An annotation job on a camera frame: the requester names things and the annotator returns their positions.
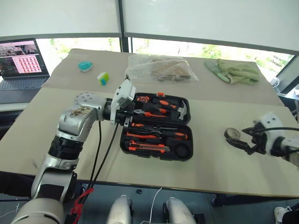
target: tool kit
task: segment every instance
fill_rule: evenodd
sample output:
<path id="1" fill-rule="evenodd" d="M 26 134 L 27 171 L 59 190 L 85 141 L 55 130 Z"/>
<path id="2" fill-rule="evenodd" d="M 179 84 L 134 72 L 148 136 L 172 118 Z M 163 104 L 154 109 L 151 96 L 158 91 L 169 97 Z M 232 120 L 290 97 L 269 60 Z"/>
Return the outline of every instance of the tool kit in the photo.
<path id="1" fill-rule="evenodd" d="M 133 116 L 121 133 L 121 149 L 142 157 L 186 161 L 193 156 L 189 102 L 185 98 L 136 93 Z"/>

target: clear plastic bag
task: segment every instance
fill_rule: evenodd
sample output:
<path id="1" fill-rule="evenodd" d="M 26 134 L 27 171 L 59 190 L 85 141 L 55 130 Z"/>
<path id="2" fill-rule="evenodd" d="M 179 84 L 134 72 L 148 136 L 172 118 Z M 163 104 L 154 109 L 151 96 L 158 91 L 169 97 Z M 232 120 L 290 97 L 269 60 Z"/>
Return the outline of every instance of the clear plastic bag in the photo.
<path id="1" fill-rule="evenodd" d="M 198 81 L 187 60 L 173 56 L 130 55 L 125 75 L 133 83 Z"/>

